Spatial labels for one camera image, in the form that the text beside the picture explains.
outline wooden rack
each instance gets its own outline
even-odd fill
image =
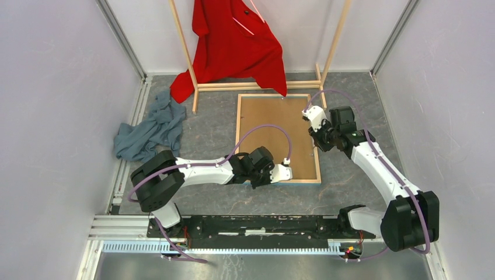
[[[194,84],[194,102],[193,102],[193,113],[197,112],[198,109],[198,96],[200,92],[216,92],[224,90],[258,90],[262,89],[258,86],[256,82],[238,82],[238,83],[198,83],[196,79],[196,74],[194,73],[193,63],[191,61],[191,56],[189,55],[189,50],[187,49],[186,39],[184,38],[184,31],[182,30],[182,25],[180,24],[179,15],[177,14],[177,9],[175,7],[175,0],[169,0],[170,8],[172,10],[172,15],[177,27],[177,32],[180,37],[180,42],[182,44],[182,49],[184,55],[186,56],[187,68],[191,75],[191,79]],[[333,56],[337,50],[337,45],[339,43],[339,38],[346,22],[346,17],[351,6],[351,0],[345,0],[344,8],[340,14],[339,23],[337,24],[337,29],[333,36],[332,45],[330,46],[330,51],[325,62],[325,67],[323,72],[320,73],[320,67],[318,63],[315,65],[316,80],[289,80],[287,81],[288,89],[323,89],[323,83],[325,82],[326,75],[332,63]],[[326,109],[325,94],[321,94],[323,108]]]

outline wooden frame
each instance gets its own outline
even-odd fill
[[[180,37],[180,42],[184,55],[186,56],[187,68],[191,75],[191,79],[194,84],[194,101],[193,101],[193,113],[198,110],[198,96],[200,92],[216,92],[223,90],[258,90],[262,89],[255,82],[240,82],[240,83],[198,83],[196,79],[196,74],[194,73],[193,63],[191,61],[191,56],[189,55],[189,50],[187,49],[186,39],[184,38],[184,32],[182,30],[182,25],[180,24],[179,15],[177,14],[177,9],[175,7],[175,0],[169,0],[170,8],[172,10],[173,19],[177,27],[177,32]],[[320,67],[316,63],[316,77],[317,80],[289,80],[287,81],[287,89],[323,89],[323,84],[325,82],[328,70],[330,69],[330,64],[332,63],[333,56],[337,50],[337,45],[339,43],[340,35],[346,22],[346,17],[351,6],[351,0],[345,0],[344,8],[340,14],[339,24],[333,36],[332,45],[330,46],[330,51],[325,62],[325,67],[323,72],[320,73]],[[325,94],[321,94],[323,108],[326,109],[326,99]]]
[[[237,99],[237,116],[236,116],[236,128],[235,128],[235,143],[238,143],[240,140],[240,107],[241,101],[243,97],[281,97],[278,93],[240,93],[238,94]],[[307,93],[290,93],[287,94],[287,98],[290,97],[306,97],[308,102],[311,99],[311,95]],[[281,184],[321,184],[322,183],[322,174],[320,171],[320,161],[318,156],[318,148],[313,147],[313,155],[315,159],[315,171],[316,171],[316,179],[306,179],[306,180],[288,180],[281,181]]]

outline gray floor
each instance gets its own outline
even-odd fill
[[[366,244],[366,256],[381,250]],[[432,279],[423,256],[411,250],[346,264],[329,255],[202,254],[208,264],[166,261],[157,254],[103,253],[95,279]]]
[[[175,76],[155,76],[149,92],[148,104]],[[288,80],[315,79],[312,73],[287,74]],[[393,142],[384,109],[368,73],[330,73],[325,88],[345,90],[361,106],[370,132],[377,138],[386,156],[399,170],[399,157]],[[314,93],[315,90],[290,90],[290,93]],[[192,96],[183,104],[187,107],[180,156],[186,159],[215,159],[228,154],[235,144],[237,94],[235,92],[200,93],[198,113],[191,112]],[[344,97],[327,94],[329,108],[349,105]],[[333,215],[339,209],[354,204],[365,204],[376,210],[386,205],[371,180],[338,150],[320,152],[322,184],[268,185],[251,189],[247,185],[191,185],[181,188],[173,197],[181,214],[318,214]],[[141,163],[133,163],[131,172]],[[126,193],[132,188],[128,181]],[[124,201],[120,214],[143,214],[139,205]]]

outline brown board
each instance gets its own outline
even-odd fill
[[[283,128],[292,141],[290,167],[292,180],[284,183],[320,184],[318,150],[313,147],[308,134],[309,123],[302,119],[301,111],[309,101],[309,94],[239,94],[237,110],[236,142],[252,128],[262,124],[274,124]],[[288,153],[288,141],[280,130],[263,127],[252,132],[237,152],[252,152],[265,146],[275,163],[281,163]]]

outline red garment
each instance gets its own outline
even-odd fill
[[[268,24],[242,0],[195,0],[193,31],[199,36],[193,62],[198,83],[253,77],[261,88],[287,95],[282,46]],[[193,92],[189,70],[179,74],[170,86],[170,94],[178,103]]]

